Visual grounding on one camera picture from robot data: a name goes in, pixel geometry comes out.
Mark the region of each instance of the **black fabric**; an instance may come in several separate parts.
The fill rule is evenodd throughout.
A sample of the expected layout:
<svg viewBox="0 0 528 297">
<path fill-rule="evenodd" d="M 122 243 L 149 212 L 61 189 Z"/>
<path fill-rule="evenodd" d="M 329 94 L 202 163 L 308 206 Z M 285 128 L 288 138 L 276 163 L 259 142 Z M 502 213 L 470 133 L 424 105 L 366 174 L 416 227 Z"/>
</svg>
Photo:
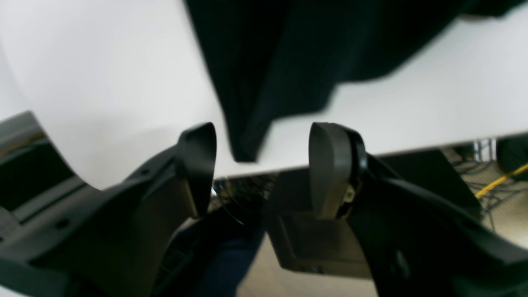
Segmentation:
<svg viewBox="0 0 528 297">
<path fill-rule="evenodd" d="M 273 119 L 321 110 L 337 82 L 400 66 L 457 15 L 519 0 L 187 0 L 236 161 Z"/>
</svg>

